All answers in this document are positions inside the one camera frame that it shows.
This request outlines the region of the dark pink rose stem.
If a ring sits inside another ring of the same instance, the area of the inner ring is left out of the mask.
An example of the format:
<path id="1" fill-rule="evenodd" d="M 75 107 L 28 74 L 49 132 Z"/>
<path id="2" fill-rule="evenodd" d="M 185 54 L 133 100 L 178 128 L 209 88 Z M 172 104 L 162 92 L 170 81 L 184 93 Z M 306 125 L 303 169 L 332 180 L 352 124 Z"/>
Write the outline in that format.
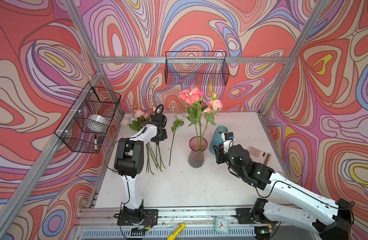
<path id="1" fill-rule="evenodd" d="M 190 99 L 192 100 L 192 105 L 190 106 L 190 122 L 195 127 L 197 143 L 197 150 L 202 150 L 202 138 L 201 138 L 201 113 L 202 113 L 202 99 L 204 93 L 199 88 L 193 88 L 190 91 Z"/>

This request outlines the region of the salmon pink rose stem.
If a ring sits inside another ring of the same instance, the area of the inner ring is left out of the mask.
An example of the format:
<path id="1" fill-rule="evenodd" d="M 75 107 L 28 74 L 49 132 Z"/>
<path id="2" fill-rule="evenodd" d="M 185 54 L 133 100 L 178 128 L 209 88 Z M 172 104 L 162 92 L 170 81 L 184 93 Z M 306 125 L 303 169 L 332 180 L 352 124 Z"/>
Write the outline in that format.
<path id="1" fill-rule="evenodd" d="M 190 99 L 190 91 L 191 90 L 183 90 L 180 94 L 180 99 L 184 103 L 184 105 L 186 106 L 186 111 L 187 111 L 188 114 L 190 112 L 190 106 L 192 105 L 192 100 Z"/>

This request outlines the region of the light pink carnation stem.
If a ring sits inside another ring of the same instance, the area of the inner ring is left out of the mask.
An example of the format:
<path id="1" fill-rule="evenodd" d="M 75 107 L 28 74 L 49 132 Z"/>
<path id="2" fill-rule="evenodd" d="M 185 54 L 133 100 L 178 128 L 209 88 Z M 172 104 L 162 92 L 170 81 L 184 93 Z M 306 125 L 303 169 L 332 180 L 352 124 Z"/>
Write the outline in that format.
<path id="1" fill-rule="evenodd" d="M 215 126 L 215 120 L 217 119 L 218 113 L 223 109 L 223 103 L 218 98 L 218 95 L 212 93 L 211 100 L 207 103 L 207 107 L 202 111 L 202 115 L 205 119 L 204 130 L 200 130 L 200 147 L 204 139 L 205 132 L 209 124 Z"/>

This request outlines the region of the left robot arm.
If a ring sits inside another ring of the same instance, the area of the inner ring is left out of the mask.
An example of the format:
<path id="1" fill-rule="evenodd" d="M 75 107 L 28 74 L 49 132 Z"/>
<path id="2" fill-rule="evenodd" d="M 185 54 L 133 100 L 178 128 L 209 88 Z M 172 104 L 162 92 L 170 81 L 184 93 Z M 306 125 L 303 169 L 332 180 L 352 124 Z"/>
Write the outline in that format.
<path id="1" fill-rule="evenodd" d="M 166 124 L 165 115 L 154 114 L 136 134 L 118 141 L 114 168 L 122 177 L 125 188 L 126 200 L 123 203 L 122 214 L 139 220 L 144 217 L 144 200 L 139 191 L 138 180 L 138 175 L 144 168 L 144 149 L 150 141 L 158 143 L 167 138 Z"/>

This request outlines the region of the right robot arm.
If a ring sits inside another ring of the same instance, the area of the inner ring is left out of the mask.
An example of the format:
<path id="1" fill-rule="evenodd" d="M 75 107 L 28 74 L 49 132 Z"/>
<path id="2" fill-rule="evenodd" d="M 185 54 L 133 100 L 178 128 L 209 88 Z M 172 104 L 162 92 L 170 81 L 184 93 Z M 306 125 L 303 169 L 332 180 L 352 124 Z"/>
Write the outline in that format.
<path id="1" fill-rule="evenodd" d="M 323 240 L 349 239 L 354 202 L 329 199 L 297 185 L 274 169 L 254 162 L 241 145 L 219 144 L 213 149 L 216 163 L 226 164 L 232 175 L 257 191 L 267 191 L 296 205 L 281 207 L 260 196 L 250 210 L 255 221 L 286 223 L 318 234 Z"/>

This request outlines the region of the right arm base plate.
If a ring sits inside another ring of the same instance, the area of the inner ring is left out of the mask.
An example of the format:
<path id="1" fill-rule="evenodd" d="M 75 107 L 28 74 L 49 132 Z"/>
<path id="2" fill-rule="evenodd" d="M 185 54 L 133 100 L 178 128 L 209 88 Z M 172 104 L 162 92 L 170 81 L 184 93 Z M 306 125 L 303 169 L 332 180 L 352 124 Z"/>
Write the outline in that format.
<path id="1" fill-rule="evenodd" d="M 277 221 L 269 220 L 263 213 L 263 210 L 253 210 L 252 208 L 236 208 L 236 215 L 234 217 L 239 224 L 259 224 L 259 225 L 273 225 Z"/>

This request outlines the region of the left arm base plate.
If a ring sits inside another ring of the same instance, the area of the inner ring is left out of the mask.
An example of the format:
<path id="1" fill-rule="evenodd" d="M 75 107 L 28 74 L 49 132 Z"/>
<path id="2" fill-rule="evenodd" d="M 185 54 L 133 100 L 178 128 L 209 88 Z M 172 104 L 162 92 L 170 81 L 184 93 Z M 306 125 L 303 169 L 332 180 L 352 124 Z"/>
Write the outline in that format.
<path id="1" fill-rule="evenodd" d="M 117 217 L 118 226 L 154 226 L 158 223 L 159 210 L 131 210 L 122 209 Z"/>

